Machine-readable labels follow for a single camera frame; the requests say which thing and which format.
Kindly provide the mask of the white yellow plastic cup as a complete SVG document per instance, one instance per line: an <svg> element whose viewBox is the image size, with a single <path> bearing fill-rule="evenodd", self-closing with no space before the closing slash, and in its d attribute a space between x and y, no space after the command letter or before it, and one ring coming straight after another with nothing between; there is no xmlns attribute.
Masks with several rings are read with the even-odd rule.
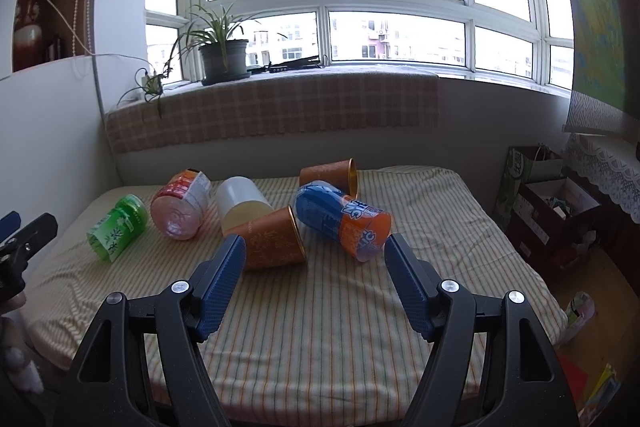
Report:
<svg viewBox="0 0 640 427"><path fill-rule="evenodd" d="M221 182L216 190L215 202L224 235L239 225L273 212L265 195L245 176L232 176Z"/></svg>

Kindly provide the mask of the orange paper cup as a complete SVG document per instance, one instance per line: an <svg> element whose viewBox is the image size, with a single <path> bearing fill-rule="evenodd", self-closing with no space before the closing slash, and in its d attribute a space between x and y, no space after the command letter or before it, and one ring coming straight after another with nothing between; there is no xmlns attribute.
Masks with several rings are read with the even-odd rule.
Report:
<svg viewBox="0 0 640 427"><path fill-rule="evenodd" d="M307 259L291 206L237 225L224 235L239 235L246 247L245 271L300 265Z"/></svg>
<svg viewBox="0 0 640 427"><path fill-rule="evenodd" d="M352 197L358 196L358 172L352 158L305 167L299 173L299 185L324 181Z"/></svg>

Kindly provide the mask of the small hanging plant shoot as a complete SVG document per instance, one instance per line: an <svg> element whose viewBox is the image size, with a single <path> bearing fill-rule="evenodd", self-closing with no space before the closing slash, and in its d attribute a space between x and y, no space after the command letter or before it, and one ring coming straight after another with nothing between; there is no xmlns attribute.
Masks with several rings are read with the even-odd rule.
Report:
<svg viewBox="0 0 640 427"><path fill-rule="evenodd" d="M140 67L134 73L134 87L125 91L117 101L117 106L127 98L128 95L140 91L145 103L155 104L158 117L162 117L162 98L164 95L164 80L167 75L164 72L150 72L145 67Z"/></svg>

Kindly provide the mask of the dark cardboard box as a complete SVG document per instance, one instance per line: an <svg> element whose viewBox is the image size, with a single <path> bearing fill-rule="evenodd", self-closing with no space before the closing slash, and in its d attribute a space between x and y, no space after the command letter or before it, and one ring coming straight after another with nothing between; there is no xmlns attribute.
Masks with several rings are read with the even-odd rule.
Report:
<svg viewBox="0 0 640 427"><path fill-rule="evenodd" d="M506 237L552 282L588 260L603 219L604 206L570 178L527 183L514 200Z"/></svg>

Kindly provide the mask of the orange snack bag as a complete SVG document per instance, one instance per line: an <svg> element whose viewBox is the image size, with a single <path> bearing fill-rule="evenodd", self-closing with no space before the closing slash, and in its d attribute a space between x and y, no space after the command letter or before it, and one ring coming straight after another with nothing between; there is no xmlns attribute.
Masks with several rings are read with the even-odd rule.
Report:
<svg viewBox="0 0 640 427"><path fill-rule="evenodd" d="M618 389L620 389L620 381L616 370L608 363L585 406L579 412L580 425L589 426L611 402Z"/></svg>

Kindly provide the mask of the striped bed sheet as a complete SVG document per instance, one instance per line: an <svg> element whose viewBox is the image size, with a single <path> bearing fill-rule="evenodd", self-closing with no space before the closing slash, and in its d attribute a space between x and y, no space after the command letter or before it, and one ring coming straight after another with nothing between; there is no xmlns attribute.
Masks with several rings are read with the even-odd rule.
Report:
<svg viewBox="0 0 640 427"><path fill-rule="evenodd" d="M222 234L215 208L194 239L147 228L113 262L87 231L122 191L96 199L60 236L26 285L21 317L43 358L67 369L93 315L113 291L154 295L190 277ZM388 211L416 257L478 295L521 291L552 343L566 316L457 173L388 167L359 176L363 202ZM248 272L201 354L227 414L287 426L370 425L408 409L430 355L410 326L382 258L360 263L311 229L300 232L302 265Z"/></svg>

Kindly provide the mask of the potted spider plant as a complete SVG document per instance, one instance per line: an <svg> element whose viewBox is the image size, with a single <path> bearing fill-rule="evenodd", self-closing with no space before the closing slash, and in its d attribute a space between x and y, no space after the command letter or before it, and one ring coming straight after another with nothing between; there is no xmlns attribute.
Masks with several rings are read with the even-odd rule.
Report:
<svg viewBox="0 0 640 427"><path fill-rule="evenodd" d="M233 5L221 5L215 10L194 3L189 15L186 28L178 32L172 45L166 67L170 68L174 56L182 60L195 52L202 61L203 86L247 78L250 75L246 66L248 40L243 37L243 25L254 20L257 13L239 15L235 14Z"/></svg>

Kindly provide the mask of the noodle cup on floor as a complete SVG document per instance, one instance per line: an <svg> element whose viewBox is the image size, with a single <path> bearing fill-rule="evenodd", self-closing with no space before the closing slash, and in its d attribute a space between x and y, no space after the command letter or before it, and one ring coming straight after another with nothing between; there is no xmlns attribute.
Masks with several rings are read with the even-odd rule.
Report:
<svg viewBox="0 0 640 427"><path fill-rule="evenodd" d="M585 291L577 291L568 303L565 314L567 318L564 343L572 340L596 314L596 304Z"/></svg>

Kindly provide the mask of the red white noodle cup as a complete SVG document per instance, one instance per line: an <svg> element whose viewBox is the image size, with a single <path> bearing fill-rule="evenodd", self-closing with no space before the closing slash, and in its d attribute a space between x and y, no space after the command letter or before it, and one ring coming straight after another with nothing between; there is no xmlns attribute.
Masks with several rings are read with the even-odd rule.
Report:
<svg viewBox="0 0 640 427"><path fill-rule="evenodd" d="M203 171L184 169L175 174L151 202L158 231L176 241L193 239L204 221L211 188Z"/></svg>

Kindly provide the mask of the green wall map poster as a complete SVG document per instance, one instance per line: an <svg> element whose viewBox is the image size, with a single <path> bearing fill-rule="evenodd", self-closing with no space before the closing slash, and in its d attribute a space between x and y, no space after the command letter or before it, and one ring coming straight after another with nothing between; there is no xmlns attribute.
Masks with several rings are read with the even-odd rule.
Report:
<svg viewBox="0 0 640 427"><path fill-rule="evenodd" d="M639 139L639 0L570 0L574 72L566 129Z"/></svg>

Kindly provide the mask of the green white paper bag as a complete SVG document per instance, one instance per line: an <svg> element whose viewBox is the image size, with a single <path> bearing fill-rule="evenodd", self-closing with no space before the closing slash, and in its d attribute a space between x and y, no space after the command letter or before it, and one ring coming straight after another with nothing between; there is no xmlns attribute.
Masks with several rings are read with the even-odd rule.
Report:
<svg viewBox="0 0 640 427"><path fill-rule="evenodd" d="M502 231L511 220L511 211L523 184L559 179L562 156L547 145L511 146L506 153L492 217Z"/></svg>

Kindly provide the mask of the black object on windowsill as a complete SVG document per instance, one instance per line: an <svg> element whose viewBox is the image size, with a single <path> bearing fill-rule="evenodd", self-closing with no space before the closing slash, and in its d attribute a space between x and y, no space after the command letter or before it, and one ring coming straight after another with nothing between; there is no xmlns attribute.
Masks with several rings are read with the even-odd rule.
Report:
<svg viewBox="0 0 640 427"><path fill-rule="evenodd" d="M262 72L291 72L291 70L301 70L310 68L320 68L322 66L320 56L313 55L310 57L296 58L295 60L284 61L278 64L269 63L265 66L252 66L247 69L250 75L261 74Z"/></svg>

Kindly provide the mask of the plaid windowsill cloth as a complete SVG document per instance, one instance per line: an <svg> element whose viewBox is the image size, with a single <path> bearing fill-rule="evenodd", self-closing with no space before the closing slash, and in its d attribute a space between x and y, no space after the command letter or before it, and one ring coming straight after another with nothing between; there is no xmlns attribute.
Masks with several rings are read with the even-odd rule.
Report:
<svg viewBox="0 0 640 427"><path fill-rule="evenodd" d="M232 81L114 109L113 153L171 145L378 128L434 128L438 79L403 72L328 72Z"/></svg>

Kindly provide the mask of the white lace cloth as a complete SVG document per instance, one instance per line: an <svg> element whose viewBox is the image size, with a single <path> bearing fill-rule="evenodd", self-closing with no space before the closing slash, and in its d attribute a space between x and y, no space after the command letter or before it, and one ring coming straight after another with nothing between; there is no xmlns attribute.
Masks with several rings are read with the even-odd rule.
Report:
<svg viewBox="0 0 640 427"><path fill-rule="evenodd" d="M640 171L636 149L622 139L572 133L563 152L565 165L612 199L639 223Z"/></svg>

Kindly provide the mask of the blue orange Fanta bottle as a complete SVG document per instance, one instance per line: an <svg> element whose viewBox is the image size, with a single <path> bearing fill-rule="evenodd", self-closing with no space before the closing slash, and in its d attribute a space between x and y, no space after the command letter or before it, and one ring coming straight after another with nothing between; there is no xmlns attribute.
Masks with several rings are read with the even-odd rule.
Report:
<svg viewBox="0 0 640 427"><path fill-rule="evenodd" d="M361 202L326 181L299 187L295 214L306 227L339 243L359 262L367 262L384 249L392 216Z"/></svg>

